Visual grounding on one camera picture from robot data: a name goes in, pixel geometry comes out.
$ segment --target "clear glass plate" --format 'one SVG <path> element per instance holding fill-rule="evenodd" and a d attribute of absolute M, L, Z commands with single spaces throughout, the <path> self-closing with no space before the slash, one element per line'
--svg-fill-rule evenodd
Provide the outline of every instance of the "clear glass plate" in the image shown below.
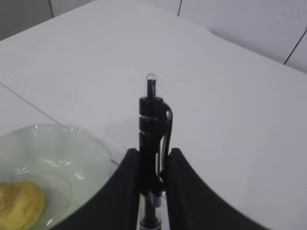
<path fill-rule="evenodd" d="M 31 230 L 49 229 L 85 204 L 115 170 L 108 149 L 86 131 L 34 125 L 0 138 L 0 180 L 34 181 L 46 204 Z"/>

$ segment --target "white table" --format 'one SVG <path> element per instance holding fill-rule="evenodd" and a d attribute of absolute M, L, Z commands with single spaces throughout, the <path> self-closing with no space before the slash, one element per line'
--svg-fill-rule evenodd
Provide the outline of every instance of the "white table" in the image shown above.
<path fill-rule="evenodd" d="M 0 84 L 0 136 L 33 124 L 54 122 Z"/>
<path fill-rule="evenodd" d="M 138 146 L 145 75 L 171 146 L 227 202 L 278 230 L 307 219 L 307 76 L 138 1 L 101 0 L 0 42 L 0 81 L 122 153 Z"/>

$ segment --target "white wall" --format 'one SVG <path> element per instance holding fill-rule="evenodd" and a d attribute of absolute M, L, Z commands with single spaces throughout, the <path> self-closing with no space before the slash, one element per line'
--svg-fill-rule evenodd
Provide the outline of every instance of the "white wall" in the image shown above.
<path fill-rule="evenodd" d="M 48 19 L 48 0 L 0 0 L 0 40 Z"/>
<path fill-rule="evenodd" d="M 150 1 L 170 12 L 180 2 Z M 306 27 L 307 0 L 182 0 L 180 17 L 283 63 Z"/>

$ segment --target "fried snack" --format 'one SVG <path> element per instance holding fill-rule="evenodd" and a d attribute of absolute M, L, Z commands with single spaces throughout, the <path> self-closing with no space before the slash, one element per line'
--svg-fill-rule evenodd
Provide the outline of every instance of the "fried snack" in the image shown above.
<path fill-rule="evenodd" d="M 29 229 L 44 205 L 44 193 L 34 182 L 0 182 L 0 230 Z"/>

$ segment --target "black line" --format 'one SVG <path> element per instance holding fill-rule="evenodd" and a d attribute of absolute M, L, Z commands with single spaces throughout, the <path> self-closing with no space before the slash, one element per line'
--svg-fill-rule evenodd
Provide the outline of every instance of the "black line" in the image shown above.
<path fill-rule="evenodd" d="M 180 15 L 180 11 L 181 11 L 181 4 L 182 4 L 182 0 L 180 0 L 180 4 L 179 4 L 179 9 L 178 9 L 178 14 L 177 14 L 177 17 Z"/>
<path fill-rule="evenodd" d="M 11 93 L 13 93 L 15 96 L 17 96 L 19 99 L 21 99 L 22 101 L 24 101 L 25 103 L 27 103 L 29 106 L 33 107 L 34 109 L 36 109 L 37 111 L 39 111 L 40 113 L 42 113 L 43 115 L 45 115 L 47 118 L 49 118 L 51 121 L 53 121 L 54 123 L 60 125 L 60 123 L 53 119 L 52 117 L 50 117 L 48 114 L 46 114 L 44 111 L 42 111 L 41 109 L 39 109 L 38 107 L 36 107 L 34 104 L 30 103 L 29 101 L 27 101 L 26 99 L 24 99 L 21 95 L 19 95 L 18 93 L 16 93 L 15 91 L 13 91 L 11 88 L 9 88 L 8 86 L 6 86 L 5 84 L 3 84 L 2 82 L 0 82 L 0 85 L 3 86 L 5 89 L 7 89 L 8 91 L 10 91 Z"/>
<path fill-rule="evenodd" d="M 303 32 L 303 35 L 300 37 L 300 39 L 298 40 L 297 44 L 295 45 L 295 47 L 293 48 L 292 52 L 290 53 L 289 57 L 286 59 L 286 61 L 284 62 L 284 65 L 287 64 L 288 60 L 290 59 L 291 55 L 294 53 L 294 51 L 296 50 L 296 48 L 298 47 L 298 45 L 300 44 L 300 42 L 302 41 L 303 37 L 305 36 L 307 30 L 305 30 Z"/>
<path fill-rule="evenodd" d="M 53 7 L 52 7 L 52 0 L 48 0 L 48 4 L 49 4 L 49 8 L 50 8 L 50 12 L 51 12 L 51 17 L 54 18 L 54 14 L 53 14 Z"/>

